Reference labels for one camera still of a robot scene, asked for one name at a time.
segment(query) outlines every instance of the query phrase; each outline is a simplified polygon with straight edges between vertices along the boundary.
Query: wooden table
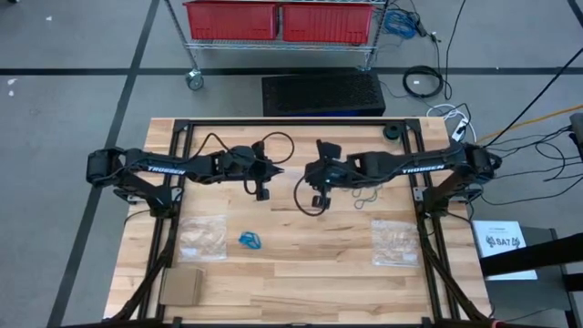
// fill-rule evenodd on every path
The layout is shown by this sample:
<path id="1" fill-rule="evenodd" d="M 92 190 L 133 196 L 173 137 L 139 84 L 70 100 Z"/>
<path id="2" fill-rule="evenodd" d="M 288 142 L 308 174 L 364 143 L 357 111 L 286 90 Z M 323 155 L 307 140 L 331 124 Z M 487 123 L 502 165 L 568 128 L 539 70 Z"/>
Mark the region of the wooden table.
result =
<path id="1" fill-rule="evenodd" d="M 442 119 L 420 121 L 427 150 L 447 147 Z M 250 146 L 269 132 L 283 131 L 293 137 L 296 150 L 281 165 L 285 172 L 267 184 L 271 191 L 268 201 L 257 202 L 247 195 L 241 182 L 202 186 L 187 181 L 181 218 L 226 215 L 228 259 L 198 263 L 206 271 L 200 306 L 167 307 L 165 321 L 182 316 L 185 323 L 420 323 L 421 317 L 432 317 L 422 262 L 421 267 L 404 268 L 374 266 L 371 261 L 371 220 L 415 223 L 407 177 L 385 183 L 378 200 L 366 203 L 362 210 L 354 208 L 351 192 L 342 190 L 332 192 L 332 207 L 319 218 L 301 214 L 293 202 L 292 189 L 302 176 L 304 165 L 317 159 L 317 138 L 342 145 L 343 157 L 369 150 L 403 153 L 401 144 L 382 137 L 381 126 L 359 127 L 356 122 L 353 126 L 195 127 L 190 154 L 210 132 L 232 147 Z M 173 124 L 173 118 L 153 118 L 144 149 L 168 154 Z M 221 150 L 219 143 L 211 139 L 202 153 L 217 150 Z M 289 141 L 283 137 L 266 142 L 266 154 L 273 160 L 284 159 L 289 151 Z M 448 174 L 433 173 L 434 184 Z M 162 175 L 152 173 L 140 176 L 153 184 L 161 184 L 163 179 Z M 363 196 L 371 193 L 364 190 Z M 313 191 L 303 183 L 299 194 L 301 204 L 310 208 Z M 145 208 L 145 204 L 132 206 L 129 213 Z M 452 203 L 450 211 L 467 215 L 461 204 Z M 488 315 L 490 304 L 470 227 L 453 217 L 442 218 L 442 224 L 454 278 L 482 313 Z M 132 218 L 126 225 L 106 317 L 121 308 L 143 279 L 153 227 L 154 220 L 147 213 Z M 240 246 L 238 238 L 243 231 L 258 233 L 262 249 L 254 251 Z M 175 267 L 193 265 L 177 259 L 175 256 Z M 159 280 L 152 289 L 148 317 L 154 313 Z M 439 278 L 437 284 L 447 317 L 445 288 Z"/>

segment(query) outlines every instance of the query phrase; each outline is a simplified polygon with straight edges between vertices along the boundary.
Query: red plastic bin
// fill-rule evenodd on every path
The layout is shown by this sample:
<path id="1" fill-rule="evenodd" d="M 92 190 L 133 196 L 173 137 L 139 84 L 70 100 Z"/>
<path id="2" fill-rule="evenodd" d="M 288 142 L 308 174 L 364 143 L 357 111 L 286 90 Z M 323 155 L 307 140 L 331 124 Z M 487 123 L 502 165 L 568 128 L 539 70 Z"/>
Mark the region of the red plastic bin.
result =
<path id="1" fill-rule="evenodd" d="M 365 44 L 372 5 L 283 5 L 283 40 Z"/>
<path id="2" fill-rule="evenodd" d="M 184 4 L 195 40 L 272 40 L 277 35 L 277 6 L 225 1 Z"/>

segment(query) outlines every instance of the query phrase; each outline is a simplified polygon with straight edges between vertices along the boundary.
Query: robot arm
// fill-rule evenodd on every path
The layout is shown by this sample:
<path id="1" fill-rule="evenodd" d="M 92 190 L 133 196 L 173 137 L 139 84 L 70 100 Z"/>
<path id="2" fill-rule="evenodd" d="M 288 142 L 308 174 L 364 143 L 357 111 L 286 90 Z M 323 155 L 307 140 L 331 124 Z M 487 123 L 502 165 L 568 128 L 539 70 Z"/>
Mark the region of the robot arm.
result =
<path id="1" fill-rule="evenodd" d="M 443 211 L 443 206 L 472 183 L 485 183 L 495 176 L 502 160 L 475 145 L 451 141 L 447 149 L 415 154 L 393 155 L 368 151 L 347 155 L 341 162 L 342 149 L 328 142 L 316 142 L 320 158 L 305 167 L 305 181 L 320 192 L 312 206 L 328 209 L 331 200 L 326 195 L 332 188 L 359 189 L 373 187 L 399 175 L 452 169 L 454 173 L 440 186 L 424 191 L 428 211 Z"/>
<path id="2" fill-rule="evenodd" d="M 184 176 L 193 182 L 209 185 L 222 181 L 253 180 L 257 200 L 268 200 L 264 183 L 283 172 L 264 154 L 262 141 L 251 147 L 236 146 L 227 151 L 195 155 L 190 159 L 144 152 L 140 149 L 100 149 L 89 154 L 87 182 L 94 187 L 117 187 L 114 193 L 131 202 L 138 197 L 150 206 L 150 214 L 169 218 L 175 212 L 174 202 L 179 194 L 172 194 L 168 186 L 153 186 L 135 173 L 140 171 Z"/>

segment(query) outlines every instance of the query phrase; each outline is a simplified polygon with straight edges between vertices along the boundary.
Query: black metal frame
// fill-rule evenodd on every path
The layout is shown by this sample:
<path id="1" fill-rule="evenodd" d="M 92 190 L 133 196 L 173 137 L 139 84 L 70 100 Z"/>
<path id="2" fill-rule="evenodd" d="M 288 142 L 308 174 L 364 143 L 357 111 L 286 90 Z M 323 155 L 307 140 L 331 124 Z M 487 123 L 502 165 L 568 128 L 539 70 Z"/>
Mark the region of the black metal frame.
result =
<path id="1" fill-rule="evenodd" d="M 183 130 L 186 130 L 187 136 L 185 138 L 185 145 L 184 145 L 184 151 L 183 151 L 182 156 L 184 158 L 187 158 L 189 156 L 189 150 L 190 150 L 190 146 L 191 146 L 191 142 L 192 142 L 192 137 L 194 135 L 194 128 L 195 127 L 200 127 L 200 126 L 264 126 L 264 125 L 267 125 L 268 122 L 269 122 L 269 124 L 271 124 L 273 126 L 306 126 L 306 125 L 337 126 L 337 125 L 344 125 L 344 126 L 379 126 L 379 127 L 383 127 L 387 123 L 399 123 L 399 124 L 403 124 L 404 126 L 408 127 L 409 130 L 414 133 L 415 145 L 416 145 L 417 151 L 424 151 L 424 142 L 423 142 L 423 137 L 422 137 L 421 124 L 419 122 L 419 119 L 416 119 L 416 118 L 412 118 L 412 119 L 331 118 L 331 119 L 325 119 L 325 120 L 311 119 L 311 118 L 306 118 L 306 119 L 304 119 L 304 118 L 300 118 L 300 119 L 288 119 L 288 118 L 287 119 L 277 119 L 277 118 L 275 118 L 275 119 L 241 119 L 241 120 L 223 120 L 223 119 L 210 119 L 210 120 L 194 120 L 193 119 L 193 120 L 188 120 L 188 119 L 181 119 L 181 120 L 175 121 L 174 128 L 172 130 L 172 139 L 170 141 L 169 155 L 176 155 L 176 150 L 178 148 L 179 135 Z M 405 152 L 405 154 L 411 153 L 412 148 L 411 148 L 407 128 L 403 128 L 402 131 L 403 132 L 401 135 L 401 140 L 403 141 L 404 152 Z M 429 175 L 429 173 L 424 173 L 424 174 L 422 174 L 422 176 L 423 176 L 424 184 L 426 187 L 433 186 L 433 182 L 431 180 L 431 176 Z M 409 181 L 411 183 L 412 196 L 414 199 L 413 188 L 418 186 L 416 177 L 409 176 Z M 184 188 L 184 182 L 185 182 L 184 178 L 180 177 L 178 187 Z M 169 181 L 168 176 L 165 177 L 164 183 L 169 186 L 170 181 Z M 178 207 L 179 207 L 179 209 L 181 207 L 181 198 L 180 198 L 180 200 L 178 200 Z M 425 221 L 424 213 L 420 212 L 419 210 L 416 210 L 416 218 L 417 218 L 417 224 L 419 224 L 422 227 L 421 232 L 427 233 L 427 231 L 425 229 L 425 225 L 424 225 L 424 221 Z M 439 256 L 440 256 L 442 263 L 449 271 L 449 263 L 447 261 L 447 251 L 445 249 L 445 240 L 444 240 L 444 235 L 442 232 L 441 224 L 440 224 L 439 218 L 433 217 L 432 220 L 433 220 L 433 225 L 435 227 L 435 245 L 437 247 L 437 252 L 439 253 Z M 178 229 L 172 229 L 172 228 L 174 226 L 178 227 L 178 222 L 179 222 L 179 212 L 178 212 L 178 215 L 176 217 L 171 219 L 169 239 L 172 239 L 173 243 L 174 243 L 172 245 L 172 250 L 174 250 L 175 241 L 176 241 L 176 237 L 177 237 L 176 234 L 178 233 Z M 149 257 L 148 257 L 147 272 L 149 272 L 153 268 L 154 263 L 156 262 L 156 259 L 158 258 L 162 231 L 163 231 L 163 220 L 158 219 L 156 221 L 156 225 L 155 225 L 154 231 L 153 231 L 152 243 L 151 243 L 150 253 L 149 253 Z M 172 258 L 170 256 L 169 260 L 166 263 L 166 267 L 169 267 L 171 265 L 171 263 L 172 263 Z M 432 265 L 427 260 L 424 260 L 424 266 L 425 266 L 425 275 L 426 275 L 426 279 L 427 279 L 429 298 L 430 298 L 431 305 L 432 305 L 432 312 L 433 312 L 435 319 L 441 319 L 441 318 L 443 318 L 443 314 L 441 311 L 441 305 L 439 303 L 439 294 L 438 294 L 437 286 L 436 286 L 435 272 L 434 272 Z M 445 292 L 447 295 L 448 305 L 449 305 L 450 312 L 451 312 L 450 313 L 451 318 L 459 319 L 460 318 L 459 311 L 458 311 L 458 308 L 457 308 L 457 305 L 455 303 L 455 299 L 454 299 L 453 295 L 451 295 L 451 293 L 447 289 Z M 150 303 L 150 296 L 151 296 L 151 293 L 150 293 L 150 291 L 148 291 L 148 293 L 145 295 L 145 297 L 141 301 L 141 304 L 140 304 L 139 309 L 138 309 L 138 319 L 146 319 L 147 318 L 148 305 Z M 159 320 L 163 320 L 164 319 L 164 310 L 165 310 L 165 306 L 162 304 L 158 304 L 157 308 L 156 308 L 155 318 L 159 319 Z M 222 323 L 204 324 L 204 325 L 205 326 L 220 326 L 222 328 L 226 327 L 226 325 L 222 324 Z M 180 327 L 190 327 L 190 326 L 201 327 L 201 325 L 190 325 L 190 324 L 184 324 L 184 323 Z M 245 328 L 244 324 L 236 324 L 235 326 L 238 328 Z M 277 324 L 277 325 L 263 324 L 262 325 L 262 327 L 266 327 L 266 328 L 274 328 L 274 327 L 282 327 L 282 326 L 286 326 L 286 325 L 281 325 L 281 324 Z M 373 326 L 373 324 L 365 324 L 364 326 L 371 327 L 371 326 Z M 418 324 L 418 323 L 399 324 L 399 325 L 384 324 L 384 326 L 405 328 L 405 327 L 419 327 L 420 324 Z"/>
<path id="2" fill-rule="evenodd" d="M 174 127 L 172 129 L 172 138 L 170 141 L 169 155 L 176 156 L 176 152 L 179 145 L 180 134 L 184 131 L 186 132 L 185 144 L 182 153 L 183 158 L 189 156 L 190 148 L 192 145 L 192 139 L 194 136 L 194 128 L 200 126 L 265 126 L 267 124 L 273 126 L 379 126 L 383 127 L 388 123 L 402 125 L 401 129 L 401 140 L 403 141 L 404 153 L 412 153 L 411 142 L 409 138 L 409 131 L 412 131 L 415 138 L 415 146 L 417 151 L 424 151 L 424 141 L 422 136 L 421 124 L 419 119 L 354 119 L 354 118 L 298 118 L 298 119 L 280 119 L 280 118 L 270 118 L 270 119 L 241 119 L 241 120 L 223 120 L 223 119 L 209 119 L 209 120 L 190 120 L 190 119 L 177 119 L 174 122 Z M 420 173 L 423 176 L 424 184 L 426 187 L 433 186 L 431 176 L 429 173 Z M 420 231 L 420 239 L 425 238 L 427 230 L 425 228 L 425 213 L 423 211 L 422 200 L 417 200 L 414 195 L 414 188 L 418 187 L 417 178 L 414 175 L 409 176 L 409 181 L 411 183 L 412 198 L 414 200 L 414 209 L 417 219 L 417 224 Z M 166 175 L 164 178 L 163 185 L 169 187 L 172 183 L 171 176 Z M 180 176 L 178 180 L 177 187 L 184 190 L 185 177 Z M 182 197 L 176 200 L 176 215 L 169 219 L 156 218 L 156 223 L 154 226 L 154 231 L 152 235 L 152 242 L 149 250 L 148 265 L 147 265 L 147 278 L 153 276 L 154 278 L 161 272 L 162 267 L 169 268 L 172 265 L 172 259 L 174 250 L 176 247 L 176 239 L 178 236 L 178 226 L 179 226 L 179 214 L 182 204 Z M 162 240 L 162 232 L 164 227 L 164 220 L 170 220 L 169 236 L 167 239 L 167 244 L 164 247 L 164 251 L 159 255 L 160 242 Z M 441 224 L 439 218 L 432 218 L 434 229 L 435 229 L 435 245 L 437 252 L 439 254 L 439 261 L 444 265 L 445 270 L 449 273 L 449 263 L 447 261 L 447 252 L 445 248 L 445 240 L 442 232 Z M 427 279 L 427 287 L 429 299 L 432 306 L 432 312 L 434 320 L 438 321 L 443 319 L 443 314 L 441 310 L 441 304 L 439 302 L 439 294 L 437 291 L 435 271 L 434 267 L 429 260 L 424 256 L 424 267 L 425 267 L 425 277 Z M 148 319 L 148 308 L 151 298 L 151 287 L 153 279 L 145 278 L 145 280 L 140 284 L 140 288 L 147 288 L 145 292 L 141 293 L 138 297 L 139 307 L 138 307 L 138 319 L 136 321 L 127 321 L 131 316 L 131 313 L 124 313 L 121 316 L 116 316 L 113 320 L 105 321 L 100 323 L 99 327 L 124 327 L 131 326 L 136 322 L 148 323 L 148 324 L 162 324 L 161 326 L 168 327 L 220 327 L 220 328 L 251 328 L 248 324 L 226 324 L 226 323 L 211 323 L 211 324 L 195 324 L 195 323 L 180 323 L 180 319 L 175 321 L 173 324 L 162 323 L 164 319 L 165 306 L 158 303 L 156 306 L 155 317 Z M 450 293 L 448 289 L 445 289 L 448 305 L 450 308 L 451 318 L 453 320 L 459 320 L 459 311 L 455 302 L 454 296 Z M 310 327 L 393 327 L 393 328 L 416 328 L 416 327 L 431 327 L 431 322 L 427 318 L 421 318 L 422 323 L 411 323 L 411 324 L 261 324 L 262 328 L 294 328 L 296 326 L 310 326 Z"/>

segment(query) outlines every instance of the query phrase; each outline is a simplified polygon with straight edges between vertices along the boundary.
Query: clear plastic bag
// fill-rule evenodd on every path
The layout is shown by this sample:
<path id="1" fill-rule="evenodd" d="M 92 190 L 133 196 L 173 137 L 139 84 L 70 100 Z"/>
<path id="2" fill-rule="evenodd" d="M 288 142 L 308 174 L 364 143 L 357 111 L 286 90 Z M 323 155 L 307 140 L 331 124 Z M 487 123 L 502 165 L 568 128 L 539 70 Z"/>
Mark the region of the clear plastic bag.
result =
<path id="1" fill-rule="evenodd" d="M 186 218 L 179 225 L 179 261 L 220 261 L 227 258 L 224 215 Z"/>
<path id="2" fill-rule="evenodd" d="M 373 264 L 418 267 L 419 232 L 412 223 L 373 220 Z"/>

